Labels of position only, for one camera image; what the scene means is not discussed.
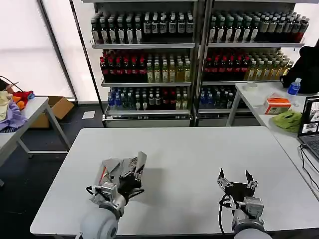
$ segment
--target cardboard box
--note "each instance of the cardboard box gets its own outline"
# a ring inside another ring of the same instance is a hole
[[[74,104],[69,102],[65,97],[62,96],[49,96],[49,105],[53,111],[55,117],[59,120],[63,119],[66,114],[74,107]],[[38,118],[34,121],[30,128],[49,128],[49,119],[45,113],[41,113]]]

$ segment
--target black cable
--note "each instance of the black cable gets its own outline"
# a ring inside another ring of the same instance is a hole
[[[301,154],[301,158],[303,160],[303,170],[308,174],[310,180],[317,186],[318,190],[319,190],[319,186],[317,184],[317,182],[312,178],[312,176],[310,175],[310,173],[305,169],[305,159],[304,159],[304,155],[306,156],[306,158],[308,159],[308,161],[311,163],[311,165],[314,167],[314,169],[318,172],[318,170],[316,169],[316,167],[313,165],[313,163],[309,160],[309,158],[307,157],[306,153],[304,152],[304,149],[306,147],[304,145],[300,145],[300,154]]]

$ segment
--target shelf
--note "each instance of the shelf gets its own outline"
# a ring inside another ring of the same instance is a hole
[[[229,114],[231,109],[199,109],[200,114]],[[249,109],[237,109],[236,113],[250,113]]]
[[[191,82],[158,82],[158,83],[108,83],[102,82],[102,87],[179,87],[191,86]]]
[[[248,82],[266,83],[266,82],[279,82],[279,81],[275,81],[275,80],[265,80],[265,81],[203,81],[202,86],[227,86],[227,85],[235,85],[236,83],[248,83]]]
[[[107,111],[108,116],[156,116],[156,115],[189,115],[189,110],[167,111]]]
[[[197,0],[82,0],[82,2],[84,3],[88,3],[88,2],[159,2],[159,1],[163,1],[163,2],[183,2],[183,1],[197,1]]]
[[[291,47],[291,48],[300,48],[303,47],[305,44],[304,43],[288,43],[288,42],[278,42],[278,43],[273,43],[273,42],[211,42],[208,44],[208,47],[237,47],[237,48],[243,48],[243,47],[249,47],[249,48],[254,48],[254,47]]]
[[[92,44],[93,49],[185,49],[194,48],[195,43],[141,43],[141,44]]]

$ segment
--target black bag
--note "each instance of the black bag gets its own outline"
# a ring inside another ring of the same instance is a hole
[[[287,75],[280,80],[288,88],[296,78],[301,78],[299,93],[314,94],[319,92],[319,48],[304,46],[299,51],[300,58]]]

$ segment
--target white table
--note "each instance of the white table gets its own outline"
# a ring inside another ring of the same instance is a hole
[[[238,103],[240,99],[246,103],[250,111],[254,114],[255,118],[258,120],[260,125],[266,126],[270,129],[271,133],[274,135],[278,143],[284,149],[286,154],[289,156],[293,164],[297,167],[302,177],[305,179],[307,184],[310,186],[311,190],[319,200],[319,191],[317,190],[316,186],[312,185],[311,180],[307,173],[302,169],[302,158],[300,156],[299,146],[301,142],[298,140],[297,133],[286,132],[282,128],[276,126],[273,121],[272,117],[275,115],[265,115],[263,114],[263,107],[261,106],[267,96],[270,96],[272,93],[278,93],[283,97],[290,97],[287,93],[287,89],[283,88],[280,82],[275,83],[258,83],[257,90],[255,91],[246,91],[243,87],[246,83],[238,83],[235,85],[237,89],[237,94],[234,99],[233,107],[229,114],[229,118],[227,120],[227,126],[231,126],[236,109],[238,107]],[[291,108],[297,112],[303,112],[304,104],[305,104],[306,95],[297,95],[294,97],[294,101],[298,102],[299,106],[292,106]],[[310,154],[308,151],[307,156],[312,161],[312,163],[319,169],[319,162]],[[310,166],[305,158],[305,168],[308,172],[312,175],[313,179],[316,182],[319,182],[319,174]]]
[[[220,168],[230,181],[258,181],[255,196],[265,209],[265,229],[319,225],[319,203],[266,127],[86,128],[82,129],[54,179],[31,227],[36,235],[74,236],[97,207],[85,188],[100,163],[111,157],[147,154],[145,192],[129,201],[118,235],[217,234]],[[222,222],[231,232],[232,214]]]
[[[67,153],[67,151],[30,151],[20,139],[26,130],[33,124],[37,117],[44,111],[49,118],[53,128],[59,135],[61,142],[67,150],[71,145],[56,120],[49,104],[48,97],[35,97],[30,99],[25,108],[21,111],[28,121],[14,133],[0,133],[0,166],[19,144],[30,156],[38,153]]]

